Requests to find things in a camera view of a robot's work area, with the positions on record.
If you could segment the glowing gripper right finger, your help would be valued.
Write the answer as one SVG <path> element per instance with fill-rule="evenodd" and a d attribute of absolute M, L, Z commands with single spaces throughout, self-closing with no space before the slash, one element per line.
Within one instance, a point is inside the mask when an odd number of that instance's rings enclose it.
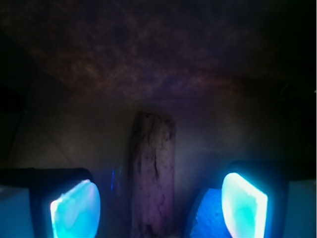
<path fill-rule="evenodd" d="M 222 183 L 222 211 L 233 238 L 315 238 L 315 161 L 235 161 Z"/>

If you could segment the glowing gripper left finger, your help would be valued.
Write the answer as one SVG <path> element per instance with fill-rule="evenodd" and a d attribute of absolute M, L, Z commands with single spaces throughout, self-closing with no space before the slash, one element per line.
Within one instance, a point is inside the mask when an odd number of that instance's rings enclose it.
<path fill-rule="evenodd" d="M 101 198 L 92 174 L 75 169 L 2 169 L 2 238 L 94 238 Z"/>

